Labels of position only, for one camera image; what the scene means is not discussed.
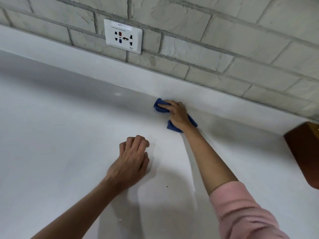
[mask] outlet cover plate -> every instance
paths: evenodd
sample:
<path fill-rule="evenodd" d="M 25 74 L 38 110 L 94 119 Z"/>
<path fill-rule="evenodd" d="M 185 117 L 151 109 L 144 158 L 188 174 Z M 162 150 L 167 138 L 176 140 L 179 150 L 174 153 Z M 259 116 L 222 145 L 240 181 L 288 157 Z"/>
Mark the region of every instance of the outlet cover plate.
<path fill-rule="evenodd" d="M 107 45 L 138 54 L 141 53 L 143 37 L 142 29 L 107 19 L 104 19 L 104 28 Z"/>

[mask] hand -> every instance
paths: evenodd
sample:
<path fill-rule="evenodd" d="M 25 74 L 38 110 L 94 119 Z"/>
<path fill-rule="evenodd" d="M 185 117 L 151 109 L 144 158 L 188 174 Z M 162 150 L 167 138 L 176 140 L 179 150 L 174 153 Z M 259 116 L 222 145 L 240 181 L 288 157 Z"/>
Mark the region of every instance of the hand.
<path fill-rule="evenodd" d="M 116 194 L 130 188 L 140 181 L 149 163 L 145 149 L 150 143 L 142 136 L 128 137 L 120 144 L 120 156 L 110 166 L 103 181 L 114 186 Z"/>
<path fill-rule="evenodd" d="M 158 104 L 158 106 L 169 110 L 171 114 L 170 120 L 175 127 L 181 129 L 183 132 L 187 128 L 194 127 L 192 123 L 189 121 L 186 107 L 181 102 L 169 100 L 166 100 L 166 102 L 171 105 Z"/>

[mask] person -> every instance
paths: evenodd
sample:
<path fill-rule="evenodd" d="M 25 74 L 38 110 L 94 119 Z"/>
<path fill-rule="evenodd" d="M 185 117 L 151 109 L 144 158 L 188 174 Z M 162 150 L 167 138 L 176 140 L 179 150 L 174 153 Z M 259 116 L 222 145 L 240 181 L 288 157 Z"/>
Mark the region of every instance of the person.
<path fill-rule="evenodd" d="M 181 129 L 194 154 L 209 200 L 217 213 L 222 239 L 288 238 L 274 216 L 262 209 L 245 185 L 189 121 L 181 102 L 159 105 L 170 111 L 170 120 Z M 120 155 L 105 178 L 88 195 L 47 225 L 32 239 L 82 238 L 106 206 L 122 191 L 146 174 L 149 142 L 142 136 L 128 137 L 120 144 Z"/>

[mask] cleaning cloth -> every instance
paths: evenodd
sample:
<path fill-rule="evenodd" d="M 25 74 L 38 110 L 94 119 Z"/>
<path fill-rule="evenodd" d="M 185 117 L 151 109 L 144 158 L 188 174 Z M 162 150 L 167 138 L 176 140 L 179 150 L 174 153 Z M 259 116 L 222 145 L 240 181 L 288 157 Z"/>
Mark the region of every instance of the cleaning cloth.
<path fill-rule="evenodd" d="M 158 98 L 156 100 L 155 104 L 154 104 L 154 108 L 155 108 L 156 111 L 162 112 L 162 113 L 169 112 L 168 109 L 159 107 L 158 104 L 161 104 L 161 105 L 171 105 L 171 104 L 163 101 L 161 98 Z M 188 115 L 188 119 L 194 125 L 194 127 L 198 126 L 197 123 L 189 115 Z M 167 129 L 170 129 L 170 130 L 175 131 L 175 132 L 183 132 L 181 129 L 178 129 L 177 127 L 175 127 L 173 125 L 173 123 L 171 122 L 171 120 L 169 120 L 168 123 L 167 123 Z"/>

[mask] pink sleeve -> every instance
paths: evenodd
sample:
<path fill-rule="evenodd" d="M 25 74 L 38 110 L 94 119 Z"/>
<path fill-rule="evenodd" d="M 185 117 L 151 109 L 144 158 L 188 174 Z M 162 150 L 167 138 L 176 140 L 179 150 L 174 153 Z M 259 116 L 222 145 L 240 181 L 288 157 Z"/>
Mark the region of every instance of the pink sleeve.
<path fill-rule="evenodd" d="M 239 181 L 218 187 L 209 200 L 218 215 L 222 239 L 289 239 L 275 217 L 262 209 Z"/>

